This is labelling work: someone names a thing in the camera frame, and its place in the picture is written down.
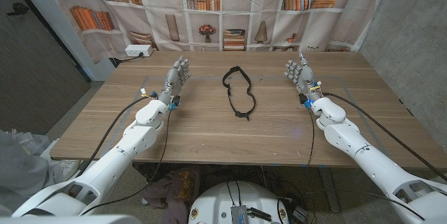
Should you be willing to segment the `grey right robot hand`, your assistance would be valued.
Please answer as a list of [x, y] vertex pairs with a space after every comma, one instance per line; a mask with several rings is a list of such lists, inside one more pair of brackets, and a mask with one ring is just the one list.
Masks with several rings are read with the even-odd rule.
[[309, 103], [322, 97], [321, 82], [317, 81], [303, 53], [299, 53], [300, 62], [289, 60], [284, 75], [290, 79], [301, 96], [305, 96]]

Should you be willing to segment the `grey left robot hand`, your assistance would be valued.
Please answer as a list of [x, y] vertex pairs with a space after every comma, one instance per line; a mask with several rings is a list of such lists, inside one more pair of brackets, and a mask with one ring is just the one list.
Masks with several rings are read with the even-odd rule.
[[175, 96], [180, 95], [182, 87], [190, 77], [189, 60], [181, 55], [168, 71], [164, 86], [158, 95], [158, 100], [169, 105]]

